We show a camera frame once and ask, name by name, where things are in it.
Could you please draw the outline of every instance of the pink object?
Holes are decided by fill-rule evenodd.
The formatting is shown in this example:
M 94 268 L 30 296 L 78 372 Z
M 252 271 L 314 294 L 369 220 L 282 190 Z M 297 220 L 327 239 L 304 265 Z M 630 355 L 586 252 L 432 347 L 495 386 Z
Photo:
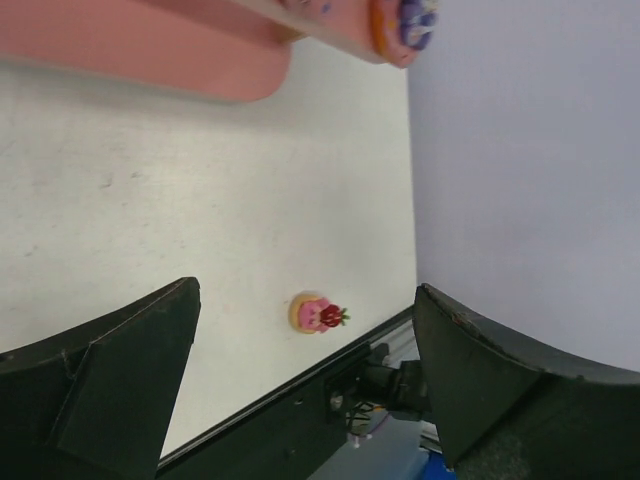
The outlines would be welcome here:
M 6 0 L 0 55 L 247 102 L 278 89 L 291 47 L 226 0 Z
M 314 330 L 324 333 L 329 327 L 320 322 L 320 312 L 331 305 L 326 298 L 320 298 L 315 301 L 304 302 L 298 310 L 298 323 L 300 328 L 305 330 Z
M 418 51 L 404 45 L 400 37 L 399 9 L 401 0 L 372 0 L 372 25 L 378 51 L 397 67 L 408 67 Z

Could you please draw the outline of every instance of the purple decoration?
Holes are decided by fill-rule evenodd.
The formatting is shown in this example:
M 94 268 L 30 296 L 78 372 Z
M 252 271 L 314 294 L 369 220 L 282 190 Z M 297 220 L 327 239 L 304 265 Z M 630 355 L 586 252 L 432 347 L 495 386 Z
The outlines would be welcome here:
M 424 50 L 438 20 L 436 6 L 436 1 L 402 0 L 399 16 L 400 38 L 404 45 Z

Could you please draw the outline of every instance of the screw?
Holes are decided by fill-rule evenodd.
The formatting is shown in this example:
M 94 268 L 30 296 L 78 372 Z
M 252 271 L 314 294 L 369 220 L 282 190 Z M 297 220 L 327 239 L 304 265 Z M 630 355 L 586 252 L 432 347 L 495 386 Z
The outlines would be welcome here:
M 337 412 L 342 408 L 342 404 L 344 403 L 344 397 L 339 393 L 334 393 L 331 396 L 331 400 L 329 400 L 329 405 L 331 405 L 331 410 Z

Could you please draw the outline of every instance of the blue object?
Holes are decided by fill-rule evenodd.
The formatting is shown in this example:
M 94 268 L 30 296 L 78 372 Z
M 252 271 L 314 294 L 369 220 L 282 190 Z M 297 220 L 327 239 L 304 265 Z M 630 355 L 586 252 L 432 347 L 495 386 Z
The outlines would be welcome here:
M 438 21 L 437 10 L 438 0 L 402 0 L 398 12 L 402 43 L 424 50 Z
M 422 480 L 455 480 L 456 474 L 447 470 L 444 457 L 439 453 L 431 452 L 429 461 L 424 469 Z

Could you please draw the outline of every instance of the small toy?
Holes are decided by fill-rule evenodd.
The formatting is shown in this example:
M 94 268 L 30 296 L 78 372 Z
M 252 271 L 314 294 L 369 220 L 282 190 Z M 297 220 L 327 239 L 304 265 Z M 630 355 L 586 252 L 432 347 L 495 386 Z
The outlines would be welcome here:
M 297 295 L 289 307 L 291 326 L 306 334 L 325 333 L 346 325 L 349 318 L 346 308 L 340 308 L 327 298 L 312 293 Z
M 371 5 L 378 52 L 398 67 L 409 66 L 431 39 L 438 0 L 372 0 Z

